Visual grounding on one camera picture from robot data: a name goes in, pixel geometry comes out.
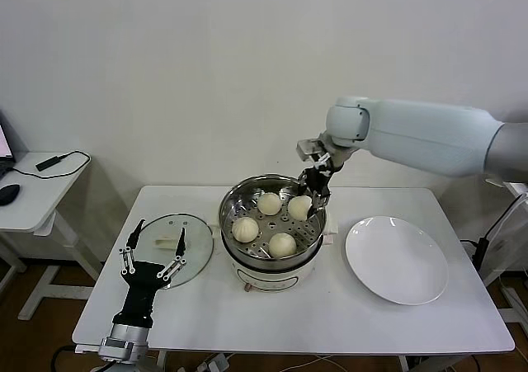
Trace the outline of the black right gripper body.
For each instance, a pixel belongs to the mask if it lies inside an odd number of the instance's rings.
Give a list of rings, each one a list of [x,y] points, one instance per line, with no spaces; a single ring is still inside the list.
[[[343,167],[344,162],[336,165],[330,154],[324,154],[314,161],[311,167],[304,169],[304,186],[313,194],[328,192],[328,183],[332,176],[341,171]]]

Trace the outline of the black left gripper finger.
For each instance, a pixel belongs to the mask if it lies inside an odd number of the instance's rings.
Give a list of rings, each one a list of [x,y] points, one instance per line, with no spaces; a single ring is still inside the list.
[[[186,229],[181,230],[181,235],[177,242],[177,248],[173,259],[165,265],[165,267],[157,273],[157,278],[163,281],[170,281],[172,276],[175,275],[185,264],[186,260],[183,257],[186,250],[185,244]]]
[[[141,234],[145,220],[141,219],[135,229],[131,232],[127,238],[126,244],[123,248],[119,249],[121,257],[121,270],[122,275],[133,275],[135,273],[134,266],[134,250],[137,247],[139,241],[139,235]]]

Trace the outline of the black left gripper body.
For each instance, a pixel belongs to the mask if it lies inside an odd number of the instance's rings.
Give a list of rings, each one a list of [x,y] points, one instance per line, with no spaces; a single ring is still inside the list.
[[[158,263],[137,261],[134,268],[134,274],[122,276],[129,289],[122,310],[113,317],[112,322],[131,327],[152,327],[155,294],[171,280],[158,278],[158,273],[164,269],[164,265]]]

